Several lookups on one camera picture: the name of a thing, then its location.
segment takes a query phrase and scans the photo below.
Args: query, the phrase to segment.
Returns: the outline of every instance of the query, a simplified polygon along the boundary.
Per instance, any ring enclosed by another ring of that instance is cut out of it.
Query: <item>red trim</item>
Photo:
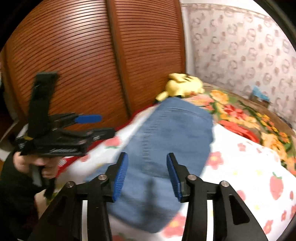
[[[151,105],[147,106],[146,108],[143,108],[143,109],[140,109],[140,110],[136,111],[136,112],[132,115],[132,117],[128,120],[127,123],[125,123],[125,124],[123,124],[123,125],[121,125],[121,126],[116,127],[115,130],[116,130],[116,131],[119,131],[119,130],[123,129],[124,127],[126,127],[127,125],[129,125],[129,124],[133,121],[133,119],[135,118],[135,116],[136,116],[137,114],[139,114],[139,113],[142,112],[143,110],[146,110],[146,109],[148,109],[148,108],[150,108],[150,107],[152,107],[152,106],[154,106],[154,104],[151,104]],[[104,140],[99,140],[99,141],[95,141],[95,142],[93,142],[93,143],[89,146],[88,151],[94,149],[96,146],[98,146],[99,144],[101,144],[103,141],[104,141]],[[79,159],[79,158],[80,158],[79,156],[72,156],[72,157],[69,157],[69,158],[64,159],[64,160],[66,161],[66,163],[65,163],[64,165],[62,165],[61,167],[59,167],[59,171],[58,171],[57,177],[58,177],[58,176],[59,176],[59,175],[60,175],[60,174],[61,174],[61,173],[62,173],[62,172],[68,167],[68,166],[70,166],[73,162],[75,162],[75,161],[76,161],[77,159]]]

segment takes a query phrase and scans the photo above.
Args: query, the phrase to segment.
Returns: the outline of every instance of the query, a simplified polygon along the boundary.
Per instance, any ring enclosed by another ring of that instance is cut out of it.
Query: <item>wooden louvered door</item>
[[[170,73],[184,73],[179,0],[109,0],[118,64],[132,111],[155,100]]]
[[[116,67],[104,0],[44,0],[14,31],[5,46],[7,76],[27,113],[37,72],[58,71],[50,114],[101,114],[99,124],[128,119]]]

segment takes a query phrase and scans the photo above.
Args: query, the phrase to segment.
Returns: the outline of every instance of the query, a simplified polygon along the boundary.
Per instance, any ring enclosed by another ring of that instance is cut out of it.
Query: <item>jeans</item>
[[[108,212],[150,233],[164,228],[181,206],[166,156],[173,152],[179,164],[199,176],[210,153],[212,126],[207,111],[176,97],[164,100],[123,149],[128,154],[128,170],[121,196],[108,204]],[[101,167],[89,180],[106,169]]]

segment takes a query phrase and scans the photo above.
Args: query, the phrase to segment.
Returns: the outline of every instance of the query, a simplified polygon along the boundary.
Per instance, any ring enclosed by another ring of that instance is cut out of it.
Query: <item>pikachu plush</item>
[[[181,96],[185,98],[192,95],[203,94],[205,91],[202,87],[202,81],[197,77],[187,74],[170,74],[168,77],[170,80],[165,86],[165,91],[156,97],[156,100],[160,102],[169,96]]]

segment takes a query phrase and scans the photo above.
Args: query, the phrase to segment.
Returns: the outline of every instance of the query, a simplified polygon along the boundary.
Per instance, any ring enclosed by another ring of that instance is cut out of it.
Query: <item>patterned wallpaper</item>
[[[270,110],[296,128],[296,52],[275,21],[246,9],[182,4],[189,19],[195,75],[248,98],[258,86]]]

